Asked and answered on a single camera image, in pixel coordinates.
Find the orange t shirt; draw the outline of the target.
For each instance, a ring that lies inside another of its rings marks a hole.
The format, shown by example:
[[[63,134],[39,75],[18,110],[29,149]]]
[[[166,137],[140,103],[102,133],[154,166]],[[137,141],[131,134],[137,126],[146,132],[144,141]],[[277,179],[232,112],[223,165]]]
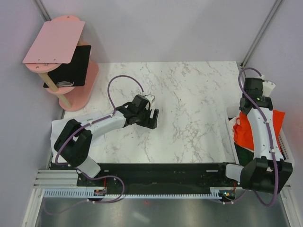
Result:
[[[277,140],[278,140],[278,136],[280,135],[280,131],[282,129],[284,117],[285,117],[285,112],[273,110],[273,126]],[[240,147],[246,148],[249,151],[254,152],[252,130],[247,116],[242,112],[240,112],[239,116],[237,116],[235,120],[236,123],[233,126],[234,142]]]

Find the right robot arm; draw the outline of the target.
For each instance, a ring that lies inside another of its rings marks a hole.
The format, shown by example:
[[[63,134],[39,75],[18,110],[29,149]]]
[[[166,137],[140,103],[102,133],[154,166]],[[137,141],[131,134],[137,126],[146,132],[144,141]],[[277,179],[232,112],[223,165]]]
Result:
[[[233,180],[243,189],[266,193],[280,193],[293,172],[285,162],[274,130],[271,98],[263,95],[263,79],[246,78],[240,99],[240,113],[247,117],[252,130],[253,159],[245,166],[227,164],[217,174],[217,181],[228,186]]]

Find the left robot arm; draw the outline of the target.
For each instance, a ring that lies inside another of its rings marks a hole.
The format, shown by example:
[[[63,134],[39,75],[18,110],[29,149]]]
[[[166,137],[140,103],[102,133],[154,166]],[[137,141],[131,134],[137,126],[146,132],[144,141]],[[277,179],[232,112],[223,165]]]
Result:
[[[100,166],[89,157],[89,150],[94,140],[108,132],[125,128],[129,125],[155,129],[159,109],[151,109],[156,97],[154,95],[136,95],[131,102],[115,107],[114,112],[107,116],[96,115],[85,122],[70,119],[59,121],[53,129],[59,129],[60,134],[53,137],[55,163],[62,157],[67,164],[82,172],[93,186],[99,186],[104,181]]]

